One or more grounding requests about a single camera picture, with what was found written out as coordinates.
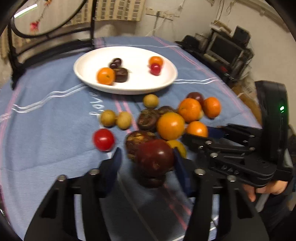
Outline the right hand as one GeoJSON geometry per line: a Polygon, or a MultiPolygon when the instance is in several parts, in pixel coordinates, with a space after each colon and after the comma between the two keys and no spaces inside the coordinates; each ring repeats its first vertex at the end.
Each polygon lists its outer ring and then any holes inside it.
{"type": "Polygon", "coordinates": [[[251,202],[255,202],[256,194],[274,194],[278,195],[284,192],[288,182],[285,181],[272,181],[262,188],[255,188],[247,184],[243,184],[243,189],[247,193],[247,196],[251,202]]]}

